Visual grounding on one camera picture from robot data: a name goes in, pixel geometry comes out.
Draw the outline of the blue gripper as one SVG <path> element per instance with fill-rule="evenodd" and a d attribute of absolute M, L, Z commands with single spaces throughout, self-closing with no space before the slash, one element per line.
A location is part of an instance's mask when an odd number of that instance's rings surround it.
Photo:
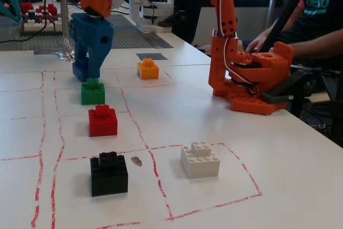
<path fill-rule="evenodd" d="M 75 62 L 88 63 L 87 78 L 100 78 L 100 68 L 111 50 L 114 29 L 110 22 L 86 13 L 73 13 L 69 36 L 75 42 Z"/>

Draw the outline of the person's right hand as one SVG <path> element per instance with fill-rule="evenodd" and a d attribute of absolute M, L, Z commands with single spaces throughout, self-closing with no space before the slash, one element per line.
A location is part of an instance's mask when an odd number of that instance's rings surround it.
<path fill-rule="evenodd" d="M 256 37 L 253 41 L 251 41 L 245 49 L 247 54 L 259 52 L 263 44 L 265 43 L 267 37 L 270 35 L 270 29 L 266 29 L 265 31 L 261 32 L 261 34 Z"/>

